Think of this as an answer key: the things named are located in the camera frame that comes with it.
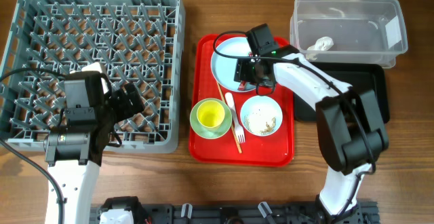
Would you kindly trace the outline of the large light blue plate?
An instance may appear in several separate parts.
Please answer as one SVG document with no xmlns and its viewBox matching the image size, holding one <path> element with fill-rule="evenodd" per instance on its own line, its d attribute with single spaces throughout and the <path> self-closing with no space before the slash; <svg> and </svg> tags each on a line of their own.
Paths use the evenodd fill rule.
<svg viewBox="0 0 434 224">
<path fill-rule="evenodd" d="M 251 51 L 245 37 L 231 37 L 216 46 L 216 49 L 223 54 L 230 56 L 247 56 Z M 211 57 L 211 70 L 217 82 L 232 92 L 249 92 L 256 89 L 256 86 L 247 83 L 243 90 L 239 90 L 240 82 L 234 81 L 237 60 L 226 58 L 213 52 Z"/>
</svg>

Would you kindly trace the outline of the clear plastic bin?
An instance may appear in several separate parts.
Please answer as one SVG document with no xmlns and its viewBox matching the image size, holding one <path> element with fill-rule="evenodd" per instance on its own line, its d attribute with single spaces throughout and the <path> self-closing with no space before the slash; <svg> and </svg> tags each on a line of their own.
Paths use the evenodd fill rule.
<svg viewBox="0 0 434 224">
<path fill-rule="evenodd" d="M 321 37 L 331 37 L 328 51 L 308 51 Z M 408 51 L 408 38 L 398 0 L 295 0 L 290 43 L 312 62 L 395 66 Z"/>
</svg>

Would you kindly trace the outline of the grey dishwasher rack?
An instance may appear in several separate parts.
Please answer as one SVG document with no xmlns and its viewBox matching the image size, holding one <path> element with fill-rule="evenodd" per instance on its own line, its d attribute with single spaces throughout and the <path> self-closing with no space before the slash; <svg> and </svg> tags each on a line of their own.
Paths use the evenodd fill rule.
<svg viewBox="0 0 434 224">
<path fill-rule="evenodd" d="M 1 53 L 1 138 L 42 151 L 64 121 L 69 74 L 102 64 L 114 90 L 132 84 L 144 111 L 115 125 L 120 153 L 178 146 L 182 0 L 18 0 Z"/>
</svg>

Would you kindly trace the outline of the red snack wrapper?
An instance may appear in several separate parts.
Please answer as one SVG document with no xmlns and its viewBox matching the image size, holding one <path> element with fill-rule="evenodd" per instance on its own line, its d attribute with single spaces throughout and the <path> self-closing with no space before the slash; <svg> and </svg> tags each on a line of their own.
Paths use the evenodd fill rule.
<svg viewBox="0 0 434 224">
<path fill-rule="evenodd" d="M 245 91 L 245 87 L 247 86 L 247 82 L 246 81 L 241 81 L 239 86 L 238 86 L 238 90 L 239 91 Z"/>
</svg>

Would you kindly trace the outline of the rice and food scraps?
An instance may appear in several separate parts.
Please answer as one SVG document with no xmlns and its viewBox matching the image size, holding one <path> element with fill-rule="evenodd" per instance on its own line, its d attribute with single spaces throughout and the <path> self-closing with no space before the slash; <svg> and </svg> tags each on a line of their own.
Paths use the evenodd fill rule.
<svg viewBox="0 0 434 224">
<path fill-rule="evenodd" d="M 276 126 L 276 118 L 271 115 L 263 115 L 260 113 L 251 113 L 245 117 L 245 125 L 247 129 L 256 135 L 266 135 L 274 131 Z"/>
</svg>

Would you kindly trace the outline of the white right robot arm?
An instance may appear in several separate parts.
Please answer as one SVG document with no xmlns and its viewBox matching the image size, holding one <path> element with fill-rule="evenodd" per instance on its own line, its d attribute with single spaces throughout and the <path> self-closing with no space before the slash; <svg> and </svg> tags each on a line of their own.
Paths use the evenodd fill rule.
<svg viewBox="0 0 434 224">
<path fill-rule="evenodd" d="M 279 84 L 316 112 L 319 148 L 328 165 L 319 207 L 328 223 L 353 214 L 364 176 L 376 172 L 376 161 L 389 146 L 375 92 L 329 76 L 290 45 L 262 56 L 238 57 L 234 80 Z"/>
</svg>

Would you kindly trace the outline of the wooden chopstick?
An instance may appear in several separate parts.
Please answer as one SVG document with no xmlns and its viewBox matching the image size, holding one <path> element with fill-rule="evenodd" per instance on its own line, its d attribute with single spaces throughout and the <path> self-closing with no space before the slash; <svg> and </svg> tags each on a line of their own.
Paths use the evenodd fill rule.
<svg viewBox="0 0 434 224">
<path fill-rule="evenodd" d="M 219 91 L 221 100 L 223 101 L 224 104 L 227 105 L 227 103 L 226 103 L 226 96 L 223 95 L 222 90 L 220 88 L 220 84 L 218 82 L 216 82 L 216 84 L 217 84 L 217 87 L 218 87 L 218 91 Z M 230 96 L 229 98 L 231 99 L 230 103 L 228 105 L 229 109 L 231 110 L 231 116 L 232 116 L 231 130 L 232 130 L 232 133 L 233 133 L 233 136 L 234 136 L 234 139 L 235 139 L 235 144 L 237 146 L 237 150 L 238 150 L 239 153 L 242 153 L 241 145 L 240 145 L 240 142 L 239 142 L 239 137 L 238 137 L 237 131 L 236 131 L 238 123 L 235 121 L 235 118 L 234 118 L 234 116 L 236 115 L 235 102 L 233 101 L 233 97 Z"/>
</svg>

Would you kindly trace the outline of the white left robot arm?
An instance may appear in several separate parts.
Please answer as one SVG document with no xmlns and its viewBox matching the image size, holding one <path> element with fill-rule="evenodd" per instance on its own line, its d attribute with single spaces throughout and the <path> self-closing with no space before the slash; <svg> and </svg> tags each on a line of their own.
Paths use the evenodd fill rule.
<svg viewBox="0 0 434 224">
<path fill-rule="evenodd" d="M 102 86 L 72 86 L 65 125 L 45 138 L 45 160 L 53 181 L 48 184 L 46 223 L 87 223 L 92 195 L 106 147 L 120 147 L 115 124 L 144 110 L 139 91 L 130 83 L 114 92 Z"/>
</svg>

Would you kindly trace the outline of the yellow plastic cup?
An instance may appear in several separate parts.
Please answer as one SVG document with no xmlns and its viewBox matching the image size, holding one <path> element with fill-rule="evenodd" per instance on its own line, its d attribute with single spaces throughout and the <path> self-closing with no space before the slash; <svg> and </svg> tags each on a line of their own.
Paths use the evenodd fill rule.
<svg viewBox="0 0 434 224">
<path fill-rule="evenodd" d="M 208 130 L 216 130 L 225 117 L 224 107 L 218 100 L 205 100 L 197 110 L 199 123 Z"/>
</svg>

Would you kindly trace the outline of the white plastic fork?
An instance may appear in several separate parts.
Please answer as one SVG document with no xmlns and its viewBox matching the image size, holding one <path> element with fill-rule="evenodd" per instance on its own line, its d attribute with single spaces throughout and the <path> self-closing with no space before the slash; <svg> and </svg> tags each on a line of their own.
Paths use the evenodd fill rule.
<svg viewBox="0 0 434 224">
<path fill-rule="evenodd" d="M 225 100 L 226 100 L 226 103 L 227 103 L 229 109 L 231 110 L 231 115 L 233 118 L 234 129 L 235 129 L 235 135 L 236 135 L 239 143 L 244 143 L 245 142 L 245 134 L 244 134 L 243 127 L 239 124 L 233 95 L 230 92 L 227 92 L 224 95 L 224 97 L 225 97 Z"/>
</svg>

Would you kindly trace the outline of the small light blue bowl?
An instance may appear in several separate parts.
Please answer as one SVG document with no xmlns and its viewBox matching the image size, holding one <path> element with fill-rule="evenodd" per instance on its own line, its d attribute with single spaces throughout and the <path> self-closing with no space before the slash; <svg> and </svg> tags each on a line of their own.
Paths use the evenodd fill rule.
<svg viewBox="0 0 434 224">
<path fill-rule="evenodd" d="M 279 104 L 268 96 L 253 96 L 247 99 L 240 110 L 243 127 L 255 136 L 270 136 L 283 123 Z"/>
</svg>

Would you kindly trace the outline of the white napkin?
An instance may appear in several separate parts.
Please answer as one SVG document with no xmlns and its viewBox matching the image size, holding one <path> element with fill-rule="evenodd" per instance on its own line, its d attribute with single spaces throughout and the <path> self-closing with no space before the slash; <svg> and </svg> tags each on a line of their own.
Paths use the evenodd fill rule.
<svg viewBox="0 0 434 224">
<path fill-rule="evenodd" d="M 328 51 L 334 45 L 331 37 L 321 37 L 314 45 L 307 48 L 308 51 Z M 308 53 L 306 59 L 310 61 L 317 60 L 318 53 Z"/>
</svg>

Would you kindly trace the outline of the green saucer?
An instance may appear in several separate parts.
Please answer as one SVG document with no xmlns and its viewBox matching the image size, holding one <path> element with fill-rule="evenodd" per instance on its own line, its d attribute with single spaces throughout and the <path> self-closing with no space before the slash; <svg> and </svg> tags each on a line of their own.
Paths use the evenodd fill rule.
<svg viewBox="0 0 434 224">
<path fill-rule="evenodd" d="M 218 100 L 221 103 L 221 105 L 224 107 L 225 117 L 224 117 L 223 123 L 221 124 L 221 126 L 219 128 L 217 128 L 216 130 L 208 130 L 207 128 L 203 127 L 199 123 L 199 121 L 197 119 L 197 110 L 199 108 L 199 105 L 203 101 L 205 101 L 205 100 L 218 100 L 218 99 L 216 99 L 216 98 L 203 99 L 203 100 L 199 101 L 193 107 L 193 109 L 191 111 L 191 114 L 190 114 L 190 125 L 191 125 L 191 128 L 201 138 L 204 138 L 204 139 L 217 139 L 217 138 L 220 138 L 221 136 L 223 136 L 224 134 L 226 134 L 228 132 L 228 130 L 230 129 L 230 127 L 231 127 L 232 118 L 231 118 L 230 109 L 221 100 Z"/>
</svg>

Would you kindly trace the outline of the black waste tray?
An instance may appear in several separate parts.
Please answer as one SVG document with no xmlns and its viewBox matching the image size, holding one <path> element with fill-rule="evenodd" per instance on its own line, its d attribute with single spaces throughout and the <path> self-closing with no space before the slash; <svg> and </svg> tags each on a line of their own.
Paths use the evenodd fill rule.
<svg viewBox="0 0 434 224">
<path fill-rule="evenodd" d="M 378 64 L 349 64 L 333 62 L 313 62 L 317 68 L 340 81 L 351 84 L 354 88 L 372 89 L 378 101 L 383 122 L 390 120 L 387 83 L 383 68 Z M 294 95 L 294 118 L 299 122 L 316 122 L 315 111 Z"/>
</svg>

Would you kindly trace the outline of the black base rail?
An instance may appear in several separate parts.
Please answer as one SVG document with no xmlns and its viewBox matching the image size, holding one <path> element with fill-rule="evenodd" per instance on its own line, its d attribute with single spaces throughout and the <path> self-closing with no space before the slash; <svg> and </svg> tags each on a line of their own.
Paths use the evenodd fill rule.
<svg viewBox="0 0 434 224">
<path fill-rule="evenodd" d="M 281 205 L 265 203 L 257 206 L 172 206 L 171 204 L 143 204 L 148 223 L 157 224 L 223 224 L 223 223 L 277 223 L 314 224 L 329 223 L 325 211 L 315 202 L 290 202 Z M 89 223 L 100 223 L 103 207 L 91 207 Z M 346 224 L 379 224 L 377 202 L 360 202 L 338 222 Z"/>
</svg>

